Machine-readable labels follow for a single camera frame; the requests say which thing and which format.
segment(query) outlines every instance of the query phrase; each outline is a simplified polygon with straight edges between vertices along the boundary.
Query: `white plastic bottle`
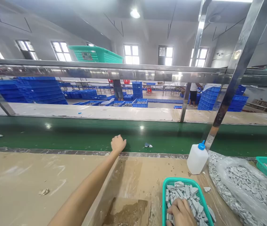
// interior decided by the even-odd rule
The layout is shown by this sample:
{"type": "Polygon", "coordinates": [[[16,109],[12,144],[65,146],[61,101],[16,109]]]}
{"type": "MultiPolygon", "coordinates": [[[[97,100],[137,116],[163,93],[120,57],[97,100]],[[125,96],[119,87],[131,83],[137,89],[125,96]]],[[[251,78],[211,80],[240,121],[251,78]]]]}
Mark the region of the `white plastic bottle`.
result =
{"type": "Polygon", "coordinates": [[[199,144],[193,144],[187,160],[187,165],[190,173],[200,174],[206,161],[209,157],[207,150],[205,149],[205,141],[199,144]]]}

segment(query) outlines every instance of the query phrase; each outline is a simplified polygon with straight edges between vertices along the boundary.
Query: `worker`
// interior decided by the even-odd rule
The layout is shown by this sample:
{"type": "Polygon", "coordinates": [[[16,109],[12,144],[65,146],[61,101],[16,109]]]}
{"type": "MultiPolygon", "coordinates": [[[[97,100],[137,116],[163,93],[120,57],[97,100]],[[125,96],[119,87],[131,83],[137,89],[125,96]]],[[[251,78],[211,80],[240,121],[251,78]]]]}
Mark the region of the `worker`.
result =
{"type": "MultiPolygon", "coordinates": [[[[96,167],[58,210],[48,226],[81,226],[83,220],[96,199],[111,167],[126,146],[126,140],[121,135],[111,141],[112,151],[105,160],[96,167]]],[[[177,226],[197,226],[187,199],[177,198],[167,209],[174,216],[177,226]]]]}
{"type": "Polygon", "coordinates": [[[124,100],[121,81],[119,79],[114,79],[113,82],[114,82],[114,92],[116,99],[124,100]]]}
{"type": "Polygon", "coordinates": [[[188,104],[188,106],[192,106],[194,108],[197,108],[196,105],[196,97],[197,97],[197,88],[201,87],[203,89],[203,86],[201,86],[199,83],[191,83],[191,87],[190,87],[190,102],[188,104]]]}

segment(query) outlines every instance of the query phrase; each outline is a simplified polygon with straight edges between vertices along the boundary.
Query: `red stool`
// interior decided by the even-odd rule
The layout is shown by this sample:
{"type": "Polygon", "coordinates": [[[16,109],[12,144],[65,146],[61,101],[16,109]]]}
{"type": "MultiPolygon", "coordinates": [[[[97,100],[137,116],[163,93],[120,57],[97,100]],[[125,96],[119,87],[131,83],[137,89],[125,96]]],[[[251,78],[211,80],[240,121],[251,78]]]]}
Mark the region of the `red stool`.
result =
{"type": "Polygon", "coordinates": [[[152,88],[151,88],[151,86],[148,86],[147,87],[146,94],[152,94],[152,88]]]}

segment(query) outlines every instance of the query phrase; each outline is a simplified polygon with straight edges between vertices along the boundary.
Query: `blue bottle cap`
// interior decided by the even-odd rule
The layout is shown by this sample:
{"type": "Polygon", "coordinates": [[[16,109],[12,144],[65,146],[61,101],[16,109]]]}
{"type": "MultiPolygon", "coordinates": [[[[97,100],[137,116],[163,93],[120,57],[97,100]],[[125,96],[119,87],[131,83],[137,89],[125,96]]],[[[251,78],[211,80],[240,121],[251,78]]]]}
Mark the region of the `blue bottle cap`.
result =
{"type": "Polygon", "coordinates": [[[205,149],[205,140],[203,140],[202,143],[199,143],[198,148],[199,148],[200,150],[204,150],[204,149],[205,149]]]}

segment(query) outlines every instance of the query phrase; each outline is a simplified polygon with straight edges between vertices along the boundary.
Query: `wooden table surface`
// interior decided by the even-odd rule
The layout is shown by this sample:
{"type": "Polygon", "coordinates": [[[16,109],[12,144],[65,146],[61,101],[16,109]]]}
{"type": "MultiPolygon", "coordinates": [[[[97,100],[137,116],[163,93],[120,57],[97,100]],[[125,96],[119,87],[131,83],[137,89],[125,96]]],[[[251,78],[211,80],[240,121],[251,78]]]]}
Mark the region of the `wooden table surface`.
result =
{"type": "MultiPolygon", "coordinates": [[[[0,152],[0,225],[47,225],[70,193],[106,156],[0,152]],[[42,189],[50,189],[45,196],[42,189]]],[[[149,225],[162,225],[162,184],[166,177],[198,182],[213,209],[215,225],[241,225],[215,189],[208,168],[189,177],[186,160],[119,157],[83,225],[99,225],[114,197],[151,202],[149,225]]]]}

